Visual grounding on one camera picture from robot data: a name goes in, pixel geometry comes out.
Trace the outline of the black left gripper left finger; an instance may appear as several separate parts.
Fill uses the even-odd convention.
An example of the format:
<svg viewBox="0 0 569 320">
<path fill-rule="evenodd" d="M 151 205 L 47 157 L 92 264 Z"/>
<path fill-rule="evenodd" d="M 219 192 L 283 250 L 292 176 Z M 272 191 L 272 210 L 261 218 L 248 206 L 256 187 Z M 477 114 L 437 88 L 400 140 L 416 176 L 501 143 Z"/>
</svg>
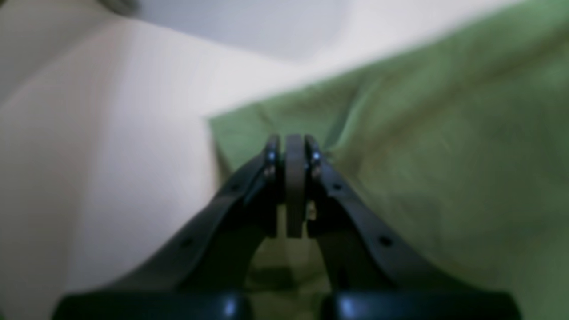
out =
<svg viewBox="0 0 569 320">
<path fill-rule="evenodd" d="M 156 253 L 116 281 L 59 302 L 55 320 L 250 320 L 244 280 L 259 245 L 278 233 L 279 136 L 234 172 Z"/>
</svg>

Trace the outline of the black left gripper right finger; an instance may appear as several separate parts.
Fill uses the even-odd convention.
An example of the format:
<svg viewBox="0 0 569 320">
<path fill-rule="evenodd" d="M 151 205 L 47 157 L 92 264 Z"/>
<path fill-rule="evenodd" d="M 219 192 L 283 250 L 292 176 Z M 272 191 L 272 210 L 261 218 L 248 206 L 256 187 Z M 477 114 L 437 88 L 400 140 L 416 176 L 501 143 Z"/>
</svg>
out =
<svg viewBox="0 0 569 320">
<path fill-rule="evenodd" d="M 421 257 L 296 135 L 296 237 L 317 241 L 332 292 L 321 320 L 520 320 L 512 297 L 477 289 Z"/>
</svg>

